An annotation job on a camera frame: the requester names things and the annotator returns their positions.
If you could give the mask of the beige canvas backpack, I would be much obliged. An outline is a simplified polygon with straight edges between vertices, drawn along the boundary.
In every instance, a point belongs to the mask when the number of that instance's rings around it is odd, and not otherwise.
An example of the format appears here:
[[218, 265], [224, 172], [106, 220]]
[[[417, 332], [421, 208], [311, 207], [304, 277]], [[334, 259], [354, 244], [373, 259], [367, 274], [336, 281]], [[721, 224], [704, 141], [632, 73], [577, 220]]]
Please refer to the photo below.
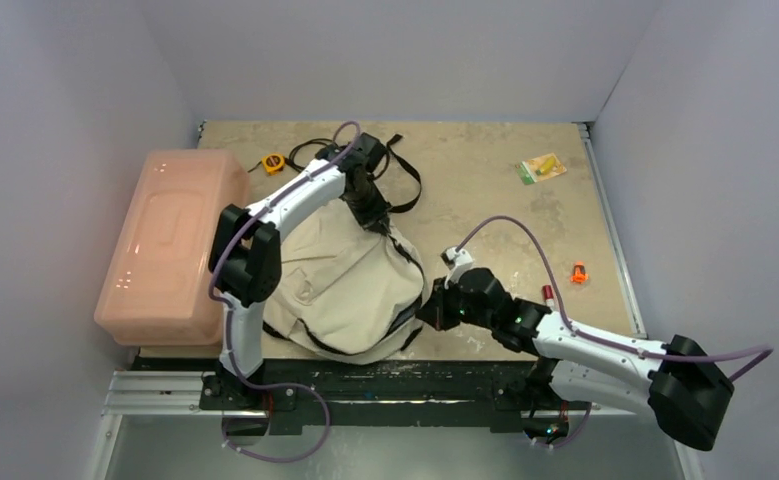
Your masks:
[[381, 200], [370, 229], [340, 199], [310, 215], [282, 243], [282, 279], [266, 302], [264, 331], [355, 365], [407, 349], [429, 297], [418, 251], [389, 218], [410, 208]]

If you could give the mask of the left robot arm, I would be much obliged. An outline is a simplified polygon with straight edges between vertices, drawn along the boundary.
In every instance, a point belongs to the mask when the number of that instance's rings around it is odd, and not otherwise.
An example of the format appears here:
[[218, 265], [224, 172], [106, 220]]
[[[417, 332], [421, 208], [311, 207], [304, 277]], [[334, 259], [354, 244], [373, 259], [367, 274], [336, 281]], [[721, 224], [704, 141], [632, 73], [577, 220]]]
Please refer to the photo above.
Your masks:
[[344, 147], [328, 145], [275, 193], [248, 207], [229, 205], [221, 211], [208, 264], [208, 294], [224, 308], [217, 373], [230, 375], [224, 395], [237, 408], [252, 408], [262, 399], [263, 382], [252, 375], [263, 363], [261, 348], [241, 342], [261, 334], [265, 302], [282, 278], [283, 241], [334, 199], [348, 205], [362, 229], [389, 234], [391, 206], [373, 174], [387, 152], [369, 134]]

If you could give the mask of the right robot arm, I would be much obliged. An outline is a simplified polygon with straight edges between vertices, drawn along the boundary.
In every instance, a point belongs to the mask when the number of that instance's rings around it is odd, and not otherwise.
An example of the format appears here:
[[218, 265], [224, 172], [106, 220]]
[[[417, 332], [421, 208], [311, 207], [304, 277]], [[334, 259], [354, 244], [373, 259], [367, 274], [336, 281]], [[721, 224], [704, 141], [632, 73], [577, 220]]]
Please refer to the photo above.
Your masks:
[[652, 417], [673, 440], [700, 451], [713, 449], [735, 392], [696, 341], [628, 338], [563, 318], [511, 295], [487, 268], [435, 280], [418, 317], [441, 331], [462, 323], [486, 329], [505, 349], [536, 357], [526, 392], [538, 406], [561, 399]]

